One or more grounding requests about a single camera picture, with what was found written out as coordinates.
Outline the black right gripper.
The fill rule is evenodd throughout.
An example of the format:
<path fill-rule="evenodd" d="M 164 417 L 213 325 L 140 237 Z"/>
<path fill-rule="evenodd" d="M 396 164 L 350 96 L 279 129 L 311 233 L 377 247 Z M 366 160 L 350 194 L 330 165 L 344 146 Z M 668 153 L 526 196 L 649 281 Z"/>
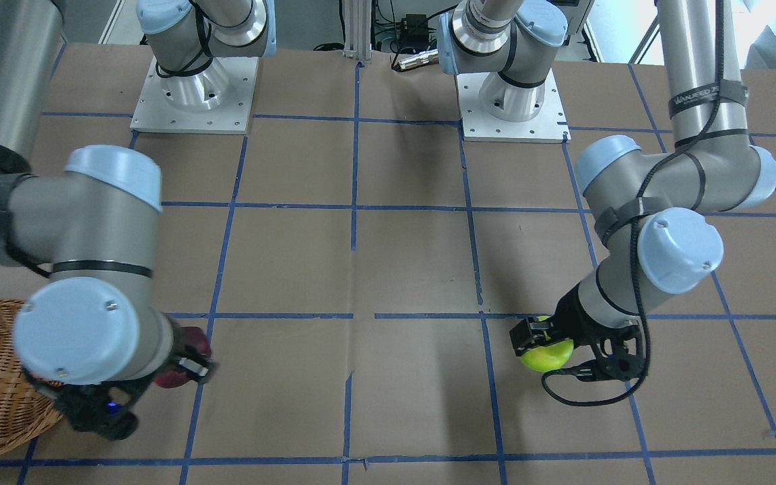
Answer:
<path fill-rule="evenodd" d="M 76 432 L 93 432 L 107 440 L 129 438 L 139 420 L 132 408 L 153 384 L 157 371 L 133 380 L 105 381 L 93 385 L 53 386 L 25 369 L 24 378 L 38 393 L 52 401 L 55 411 Z"/>

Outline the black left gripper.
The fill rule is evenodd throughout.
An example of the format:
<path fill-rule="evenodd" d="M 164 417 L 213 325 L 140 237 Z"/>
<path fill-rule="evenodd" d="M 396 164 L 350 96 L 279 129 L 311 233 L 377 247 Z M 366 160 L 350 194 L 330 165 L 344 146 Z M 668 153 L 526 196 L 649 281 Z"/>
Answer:
<path fill-rule="evenodd" d="M 555 328 L 574 341 L 573 355 L 562 368 L 539 372 L 543 385 L 552 377 L 573 377 L 580 383 L 631 381 L 641 385 L 646 381 L 649 376 L 649 322 L 641 285 L 633 283 L 631 286 L 633 311 L 616 306 L 604 290 L 597 289 L 604 304 L 619 314 L 609 325 L 591 314 L 590 306 L 583 300 L 582 284 L 574 286 L 558 301 L 554 314 L 536 316 L 549 317 Z M 524 319 L 509 330 L 509 343 L 518 359 L 515 344 L 523 343 L 526 331 L 520 329 L 520 323 Z"/>

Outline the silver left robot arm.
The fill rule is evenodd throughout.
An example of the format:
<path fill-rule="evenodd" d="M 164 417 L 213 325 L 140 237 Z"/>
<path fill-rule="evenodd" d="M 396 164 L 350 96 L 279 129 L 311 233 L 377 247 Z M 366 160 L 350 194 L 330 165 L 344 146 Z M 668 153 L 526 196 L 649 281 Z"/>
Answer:
<path fill-rule="evenodd" d="M 674 132 L 671 153 L 627 135 L 595 141 L 575 174 L 609 255 L 549 317 L 510 332 L 526 366 L 582 381 L 630 381 L 649 371 L 647 313 L 689 292 L 723 261 L 705 212 L 760 205 L 776 190 L 776 160 L 749 141 L 729 1 L 658 1 Z"/>

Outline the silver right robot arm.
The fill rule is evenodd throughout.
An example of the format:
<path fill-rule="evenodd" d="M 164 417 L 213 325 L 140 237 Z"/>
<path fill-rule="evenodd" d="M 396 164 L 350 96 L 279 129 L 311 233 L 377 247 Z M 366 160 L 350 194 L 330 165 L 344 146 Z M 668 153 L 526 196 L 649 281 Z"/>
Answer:
<path fill-rule="evenodd" d="M 30 154 L 65 1 L 0 1 L 0 265 L 48 280 L 18 311 L 24 378 L 78 432 L 129 438 L 151 384 L 206 383 L 207 337 L 150 302 L 162 175 L 129 148 L 75 150 L 59 178 Z"/>

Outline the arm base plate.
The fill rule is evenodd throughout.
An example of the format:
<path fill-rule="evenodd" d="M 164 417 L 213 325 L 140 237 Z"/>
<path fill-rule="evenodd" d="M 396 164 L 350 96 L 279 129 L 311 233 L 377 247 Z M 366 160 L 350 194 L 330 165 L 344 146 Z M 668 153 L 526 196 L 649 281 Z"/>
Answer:
<path fill-rule="evenodd" d="M 533 88 L 508 85 L 497 73 L 455 77 L 466 141 L 561 143 L 572 139 L 554 73 Z"/>
<path fill-rule="evenodd" d="M 164 79 L 152 61 L 130 127 L 155 134 L 247 134 L 259 62 L 215 58 L 202 73 Z"/>

